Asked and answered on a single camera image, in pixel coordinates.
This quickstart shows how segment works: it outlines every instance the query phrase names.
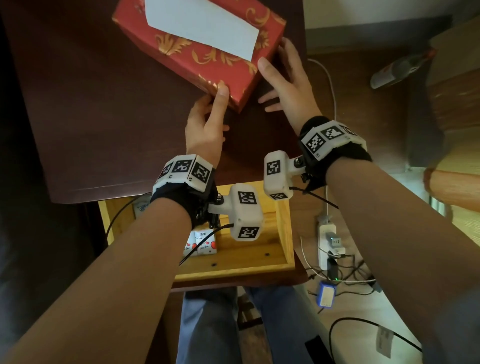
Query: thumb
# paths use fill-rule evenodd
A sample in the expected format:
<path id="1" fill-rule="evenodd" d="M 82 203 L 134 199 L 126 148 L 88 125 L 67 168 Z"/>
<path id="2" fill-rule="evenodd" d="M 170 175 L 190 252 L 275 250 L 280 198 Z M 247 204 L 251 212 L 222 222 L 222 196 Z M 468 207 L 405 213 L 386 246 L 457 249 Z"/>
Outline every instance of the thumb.
<path id="1" fill-rule="evenodd" d="M 213 102 L 212 112 L 208 118 L 207 125 L 214 125 L 214 127 L 221 128 L 223 125 L 223 117 L 227 110 L 229 96 L 230 90 L 223 82 L 221 82 L 218 85 L 218 91 Z"/>
<path id="2" fill-rule="evenodd" d="M 267 80 L 278 93 L 280 93 L 285 84 L 288 84 L 288 81 L 265 57 L 261 57 L 258 60 L 258 70 L 264 79 Z"/>

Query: black wrist strap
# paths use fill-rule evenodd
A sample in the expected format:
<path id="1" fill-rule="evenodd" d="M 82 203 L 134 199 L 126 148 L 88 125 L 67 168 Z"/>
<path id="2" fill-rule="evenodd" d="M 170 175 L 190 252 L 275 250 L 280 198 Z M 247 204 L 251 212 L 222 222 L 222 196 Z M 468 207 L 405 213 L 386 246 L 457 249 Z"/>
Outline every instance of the black wrist strap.
<path id="1" fill-rule="evenodd" d="M 157 188 L 150 203 L 158 198 L 168 198 L 182 206 L 190 216 L 192 230 L 197 226 L 197 214 L 205 202 L 198 196 L 192 194 L 185 183 L 166 183 Z"/>
<path id="2" fill-rule="evenodd" d="M 299 145 L 306 162 L 305 171 L 309 175 L 315 177 L 314 179 L 311 179 L 306 191 L 313 191 L 319 187 L 326 186 L 325 178 L 328 169 L 337 159 L 341 157 L 361 159 L 372 162 L 372 157 L 370 154 L 363 149 L 360 144 L 353 142 L 333 148 L 332 151 L 321 160 L 315 159 L 311 152 L 305 148 L 301 140 L 312 128 L 325 124 L 329 121 L 330 119 L 325 116 L 314 116 L 305 123 L 300 132 Z"/>

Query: jeans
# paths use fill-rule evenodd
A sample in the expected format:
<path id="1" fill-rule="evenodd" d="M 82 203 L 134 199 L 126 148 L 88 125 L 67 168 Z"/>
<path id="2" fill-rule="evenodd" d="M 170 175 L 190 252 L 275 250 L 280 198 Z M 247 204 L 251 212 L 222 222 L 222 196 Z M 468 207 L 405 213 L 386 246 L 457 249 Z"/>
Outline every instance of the jeans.
<path id="1" fill-rule="evenodd" d="M 328 330 L 303 286 L 244 288 L 262 316 L 275 364 L 331 363 L 322 344 L 328 347 Z M 237 315 L 237 287 L 185 293 L 177 364 L 241 364 Z M 336 363 L 343 363 L 333 350 Z"/>

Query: floor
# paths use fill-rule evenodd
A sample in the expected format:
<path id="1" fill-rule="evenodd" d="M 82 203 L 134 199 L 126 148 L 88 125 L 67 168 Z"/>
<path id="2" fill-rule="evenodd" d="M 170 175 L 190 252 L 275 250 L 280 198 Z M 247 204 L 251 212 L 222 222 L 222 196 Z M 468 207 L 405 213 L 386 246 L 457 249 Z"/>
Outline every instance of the floor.
<path id="1" fill-rule="evenodd" d="M 359 50 L 341 52 L 323 52 L 309 55 L 320 61 L 330 72 L 337 99 L 337 120 L 348 125 L 367 141 L 367 146 L 375 163 L 387 173 L 403 183 L 407 188 L 421 198 L 428 200 L 423 189 L 422 170 L 410 169 L 406 158 L 406 120 L 408 103 L 407 82 L 398 83 L 389 88 L 371 90 L 369 79 L 371 75 L 404 54 L 403 49 Z M 317 103 L 322 113 L 333 118 L 333 101 L 324 71 L 312 62 L 306 65 L 307 73 L 313 85 Z M 303 186 L 300 179 L 295 180 L 297 186 Z M 316 217 L 324 206 L 310 196 L 295 194 L 290 200 L 293 239 L 297 254 L 303 260 L 300 249 L 300 236 L 303 239 L 305 255 L 310 264 L 318 264 L 316 247 Z M 357 261 L 361 259 L 348 228 L 338 210 L 329 209 L 332 221 L 337 225 L 337 233 L 347 247 L 347 254 L 355 254 Z M 350 266 L 351 258 L 343 258 L 342 265 Z M 319 278 L 310 280 L 306 285 L 312 292 L 317 292 Z M 359 293 L 370 291 L 367 286 L 338 286 L 338 292 L 348 289 Z M 165 322 L 168 334 L 170 353 L 176 353 L 176 338 L 178 337 L 178 319 L 180 317 L 181 294 L 170 295 L 166 310 L 169 315 Z M 399 334 L 416 342 L 413 335 L 399 318 L 383 293 L 368 296 L 344 294 L 338 297 L 331 310 L 323 310 L 320 320 L 326 327 L 344 316 L 363 317 L 391 328 Z M 253 337 L 261 335 L 255 331 Z M 358 322 L 342 322 L 335 328 L 333 340 L 339 346 L 347 363 L 390 364 L 421 363 L 421 355 L 401 340 L 394 340 L 392 359 L 387 359 L 375 351 L 376 329 L 368 324 Z M 248 337 L 244 342 L 254 342 Z M 262 356 L 258 360 L 249 358 L 251 364 L 268 363 L 268 358 Z"/>

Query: hand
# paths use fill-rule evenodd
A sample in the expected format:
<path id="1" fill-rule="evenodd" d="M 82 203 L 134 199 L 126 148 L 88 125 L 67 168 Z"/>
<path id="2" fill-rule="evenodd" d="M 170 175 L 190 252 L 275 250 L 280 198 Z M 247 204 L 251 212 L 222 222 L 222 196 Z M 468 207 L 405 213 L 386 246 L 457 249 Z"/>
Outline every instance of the hand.
<path id="1" fill-rule="evenodd" d="M 322 113 L 317 106 L 312 92 L 312 85 L 303 69 L 300 56 L 292 42 L 283 38 L 278 46 L 278 52 L 290 77 L 288 82 L 280 72 L 264 57 L 258 60 L 258 70 L 265 80 L 273 86 L 273 90 L 267 92 L 258 99 L 260 104 L 278 97 L 280 102 L 265 108 L 266 112 L 283 110 L 290 125 L 297 135 L 302 126 L 313 116 Z"/>
<path id="2" fill-rule="evenodd" d="M 217 168 L 222 154 L 222 144 L 225 141 L 223 132 L 230 129 L 223 125 L 223 117 L 228 106 L 229 90 L 225 85 L 219 85 L 213 105 L 212 97 L 205 95 L 195 102 L 188 116 L 185 127 L 187 154 L 197 154 Z M 205 122 L 205 115 L 210 117 Z"/>

